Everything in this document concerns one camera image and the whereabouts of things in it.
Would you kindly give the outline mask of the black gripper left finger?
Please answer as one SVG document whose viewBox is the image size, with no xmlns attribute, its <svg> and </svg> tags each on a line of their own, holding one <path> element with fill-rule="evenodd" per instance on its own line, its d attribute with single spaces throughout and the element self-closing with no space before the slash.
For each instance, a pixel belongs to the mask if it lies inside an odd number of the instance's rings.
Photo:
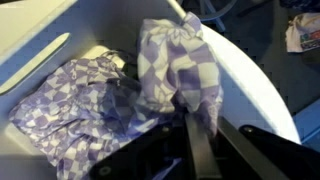
<svg viewBox="0 0 320 180">
<path fill-rule="evenodd" d="M 189 153 L 194 180 L 221 180 L 222 174 L 208 140 L 207 133 L 193 115 L 185 116 Z"/>
</svg>

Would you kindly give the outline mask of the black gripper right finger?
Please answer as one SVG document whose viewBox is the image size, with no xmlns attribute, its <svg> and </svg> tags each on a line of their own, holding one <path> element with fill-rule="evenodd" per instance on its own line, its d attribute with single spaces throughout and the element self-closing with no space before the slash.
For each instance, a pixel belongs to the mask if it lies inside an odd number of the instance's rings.
<svg viewBox="0 0 320 180">
<path fill-rule="evenodd" d="M 276 165 L 224 117 L 219 119 L 218 129 L 261 180 L 289 180 Z"/>
</svg>

